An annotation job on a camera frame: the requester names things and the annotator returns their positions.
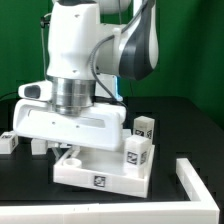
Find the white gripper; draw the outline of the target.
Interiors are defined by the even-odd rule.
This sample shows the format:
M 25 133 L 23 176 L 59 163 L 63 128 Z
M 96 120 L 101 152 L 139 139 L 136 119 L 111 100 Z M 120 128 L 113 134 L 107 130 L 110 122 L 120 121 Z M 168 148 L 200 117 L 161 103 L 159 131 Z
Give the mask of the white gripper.
M 76 158 L 79 146 L 116 151 L 122 144 L 122 128 L 126 118 L 124 106 L 94 103 L 83 108 L 78 116 L 53 111 L 53 84 L 39 81 L 21 85 L 21 97 L 15 106 L 13 130 L 18 136 L 52 141 L 55 160 L 63 155 L 59 143 L 71 147 L 70 157 Z

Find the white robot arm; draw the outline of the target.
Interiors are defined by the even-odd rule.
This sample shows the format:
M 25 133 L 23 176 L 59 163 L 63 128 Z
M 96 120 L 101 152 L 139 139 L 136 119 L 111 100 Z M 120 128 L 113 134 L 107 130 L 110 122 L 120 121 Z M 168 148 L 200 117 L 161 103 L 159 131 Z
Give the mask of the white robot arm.
M 141 80 L 158 61 L 156 0 L 57 0 L 43 81 L 19 87 L 17 135 L 115 151 L 125 105 L 95 94 L 100 73 Z

